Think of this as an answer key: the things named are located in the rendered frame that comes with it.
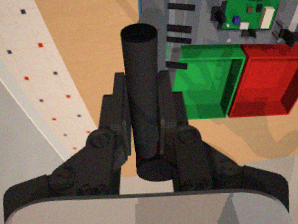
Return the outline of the green bin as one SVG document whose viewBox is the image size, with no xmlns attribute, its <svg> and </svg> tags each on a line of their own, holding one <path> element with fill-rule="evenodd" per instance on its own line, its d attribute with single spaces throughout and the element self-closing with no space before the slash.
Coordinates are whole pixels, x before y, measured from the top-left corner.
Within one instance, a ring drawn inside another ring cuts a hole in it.
<svg viewBox="0 0 298 224">
<path fill-rule="evenodd" d="M 216 60 L 224 59 L 224 60 Z M 246 56 L 239 44 L 181 45 L 172 91 L 182 91 L 188 120 L 226 118 Z"/>
</svg>

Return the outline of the red open-top bin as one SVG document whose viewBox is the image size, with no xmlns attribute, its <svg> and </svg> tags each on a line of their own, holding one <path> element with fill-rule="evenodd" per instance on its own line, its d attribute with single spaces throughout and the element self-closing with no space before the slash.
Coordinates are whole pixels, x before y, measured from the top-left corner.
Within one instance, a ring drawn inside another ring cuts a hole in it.
<svg viewBox="0 0 298 224">
<path fill-rule="evenodd" d="M 240 48 L 246 59 L 228 118 L 289 115 L 298 100 L 298 43 Z"/>
</svg>

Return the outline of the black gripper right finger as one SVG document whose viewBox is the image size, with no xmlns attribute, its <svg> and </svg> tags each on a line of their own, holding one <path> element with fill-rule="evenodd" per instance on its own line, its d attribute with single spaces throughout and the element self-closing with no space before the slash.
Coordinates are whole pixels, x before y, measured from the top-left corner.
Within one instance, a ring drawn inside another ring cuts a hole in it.
<svg viewBox="0 0 298 224">
<path fill-rule="evenodd" d="M 159 151 L 171 165 L 174 192 L 252 189 L 273 195 L 289 213 L 289 186 L 282 175 L 239 166 L 204 142 L 199 130 L 189 125 L 182 91 L 172 94 L 169 70 L 158 73 L 157 126 Z"/>
</svg>

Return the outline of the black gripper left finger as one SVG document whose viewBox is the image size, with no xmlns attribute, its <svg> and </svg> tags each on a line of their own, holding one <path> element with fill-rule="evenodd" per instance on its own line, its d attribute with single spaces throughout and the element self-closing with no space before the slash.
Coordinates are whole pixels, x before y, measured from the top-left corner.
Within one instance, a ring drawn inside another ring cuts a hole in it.
<svg viewBox="0 0 298 224">
<path fill-rule="evenodd" d="M 88 135 L 85 147 L 52 174 L 8 188 L 3 196 L 4 224 L 14 210 L 37 199 L 120 195 L 121 166 L 131 156 L 131 126 L 126 77 L 115 72 L 113 94 L 103 95 L 98 129 Z"/>
</svg>

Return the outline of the green circuit board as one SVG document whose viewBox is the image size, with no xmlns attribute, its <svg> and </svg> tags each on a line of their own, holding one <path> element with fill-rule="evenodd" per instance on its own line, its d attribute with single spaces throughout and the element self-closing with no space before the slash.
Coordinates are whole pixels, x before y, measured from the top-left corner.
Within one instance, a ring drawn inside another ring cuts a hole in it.
<svg viewBox="0 0 298 224">
<path fill-rule="evenodd" d="M 222 24 L 222 29 L 270 29 L 279 1 L 227 0 L 225 8 L 227 21 Z M 225 26 L 226 23 L 229 27 Z"/>
</svg>

